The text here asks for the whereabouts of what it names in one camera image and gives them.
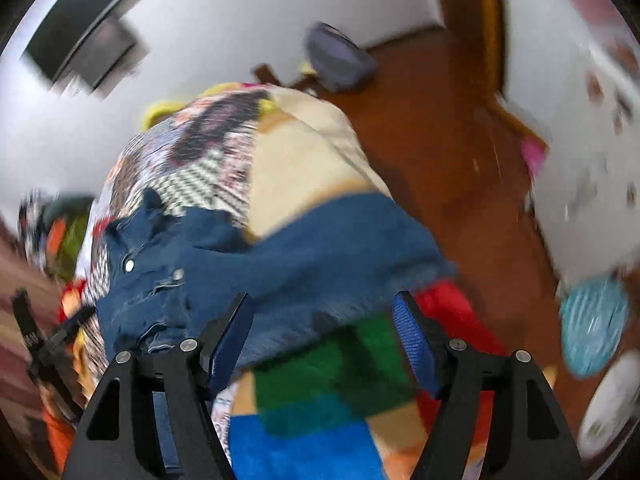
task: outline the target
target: blue round object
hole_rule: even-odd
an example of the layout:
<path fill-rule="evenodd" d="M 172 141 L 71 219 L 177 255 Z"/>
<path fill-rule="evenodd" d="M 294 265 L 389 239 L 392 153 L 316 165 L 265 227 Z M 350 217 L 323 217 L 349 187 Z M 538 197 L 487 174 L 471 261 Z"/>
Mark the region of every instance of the blue round object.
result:
<path fill-rule="evenodd" d="M 620 282 L 595 278 L 572 289 L 560 306 L 562 355 L 583 379 L 607 364 L 626 324 L 628 297 Z"/>

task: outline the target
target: wooden floor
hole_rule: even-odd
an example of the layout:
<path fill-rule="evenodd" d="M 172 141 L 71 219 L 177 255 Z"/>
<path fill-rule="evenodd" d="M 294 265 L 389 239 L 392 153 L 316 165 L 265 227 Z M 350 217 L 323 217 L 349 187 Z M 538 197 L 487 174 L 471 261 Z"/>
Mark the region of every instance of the wooden floor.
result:
<path fill-rule="evenodd" d="M 519 139 L 486 110 L 479 59 L 444 30 L 373 51 L 377 81 L 322 95 L 350 118 L 396 201 L 459 266 L 479 317 L 509 349 L 558 371 L 556 396 L 576 431 L 598 378 L 579 383 L 562 363 L 556 281 L 532 219 Z"/>

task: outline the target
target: beige fabric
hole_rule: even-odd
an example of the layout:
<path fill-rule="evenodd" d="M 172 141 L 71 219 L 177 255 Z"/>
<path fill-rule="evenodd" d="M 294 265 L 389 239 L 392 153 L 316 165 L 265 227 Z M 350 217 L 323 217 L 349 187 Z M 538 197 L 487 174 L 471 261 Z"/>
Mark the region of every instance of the beige fabric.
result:
<path fill-rule="evenodd" d="M 281 111 L 274 112 L 278 120 L 268 127 L 268 115 L 258 126 L 250 175 L 252 234 L 266 236 L 347 194 L 379 190 L 389 195 L 338 108 L 290 89 L 273 89 L 273 97 Z"/>
<path fill-rule="evenodd" d="M 336 150 L 358 168 L 380 192 L 391 196 L 385 182 L 369 166 L 367 156 L 358 142 L 358 136 L 340 108 L 291 88 L 276 88 L 272 91 L 272 96 L 278 108 L 313 128 L 327 142 L 334 145 Z"/>

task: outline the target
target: gray bag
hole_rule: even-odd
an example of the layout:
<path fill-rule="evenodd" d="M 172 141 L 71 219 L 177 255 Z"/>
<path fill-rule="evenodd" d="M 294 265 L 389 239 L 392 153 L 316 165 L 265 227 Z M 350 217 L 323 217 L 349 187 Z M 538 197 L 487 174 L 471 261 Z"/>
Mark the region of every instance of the gray bag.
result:
<path fill-rule="evenodd" d="M 375 59 L 326 23 L 317 22 L 308 30 L 305 46 L 318 80 L 330 92 L 361 88 L 378 70 Z"/>

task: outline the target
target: metal screw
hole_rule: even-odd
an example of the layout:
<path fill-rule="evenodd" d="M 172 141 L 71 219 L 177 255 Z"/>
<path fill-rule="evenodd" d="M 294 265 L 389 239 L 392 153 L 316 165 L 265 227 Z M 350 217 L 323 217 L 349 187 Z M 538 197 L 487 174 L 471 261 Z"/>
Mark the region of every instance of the metal screw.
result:
<path fill-rule="evenodd" d="M 131 352 L 127 350 L 123 350 L 122 352 L 119 352 L 118 355 L 116 355 L 116 362 L 118 364 L 124 364 L 129 359 L 131 359 Z"/>
<path fill-rule="evenodd" d="M 521 363 L 528 363 L 531 361 L 531 354 L 526 350 L 518 350 L 516 352 L 516 359 Z"/>
<path fill-rule="evenodd" d="M 463 339 L 455 338 L 449 341 L 449 346 L 454 350 L 461 351 L 466 348 L 466 342 Z"/>
<path fill-rule="evenodd" d="M 180 343 L 180 350 L 183 352 L 191 352 L 191 350 L 195 350 L 196 346 L 198 346 L 198 342 L 195 339 L 185 339 Z"/>

